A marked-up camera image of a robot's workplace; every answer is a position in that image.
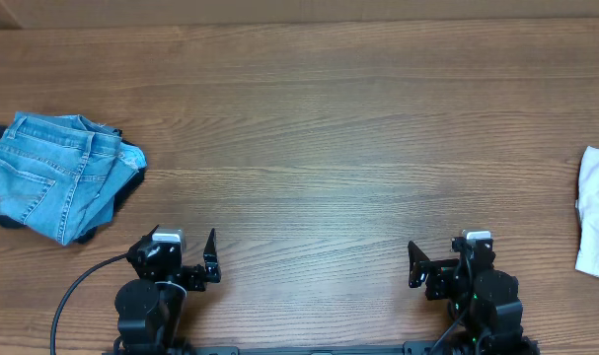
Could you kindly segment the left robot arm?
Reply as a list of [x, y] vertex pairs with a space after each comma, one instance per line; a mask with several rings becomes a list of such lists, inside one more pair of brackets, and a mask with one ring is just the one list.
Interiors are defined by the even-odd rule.
[[202, 265], [183, 264], [186, 242], [180, 229], [155, 227], [128, 250], [125, 259], [137, 278], [117, 292], [119, 337], [115, 354], [192, 354], [192, 346], [177, 337], [181, 313], [189, 292], [204, 292], [221, 281], [212, 230], [203, 250]]

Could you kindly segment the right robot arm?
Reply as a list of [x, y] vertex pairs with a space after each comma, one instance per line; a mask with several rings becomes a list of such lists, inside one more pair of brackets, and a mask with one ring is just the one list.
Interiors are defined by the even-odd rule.
[[446, 300], [451, 325], [434, 341], [408, 341], [406, 354], [539, 355], [523, 334], [518, 279], [493, 266], [489, 231], [465, 231], [451, 240], [454, 259], [432, 260], [408, 244], [409, 286], [425, 288], [429, 301]]

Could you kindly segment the beige khaki shorts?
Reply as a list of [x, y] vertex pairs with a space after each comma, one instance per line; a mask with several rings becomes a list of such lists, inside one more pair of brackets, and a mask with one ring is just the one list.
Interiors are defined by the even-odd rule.
[[575, 269], [599, 278], [599, 149], [591, 146], [582, 156], [575, 208], [580, 224]]

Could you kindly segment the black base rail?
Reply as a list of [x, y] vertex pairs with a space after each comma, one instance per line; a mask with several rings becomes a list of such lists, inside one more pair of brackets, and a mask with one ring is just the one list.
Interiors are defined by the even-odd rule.
[[189, 343], [168, 350], [153, 351], [165, 355], [428, 355], [428, 354], [490, 354], [482, 347], [475, 351], [474, 344], [464, 346], [446, 344], [443, 350], [431, 350], [433, 341], [407, 341], [403, 345], [363, 345], [342, 347], [277, 347], [240, 349], [233, 346], [192, 347]]

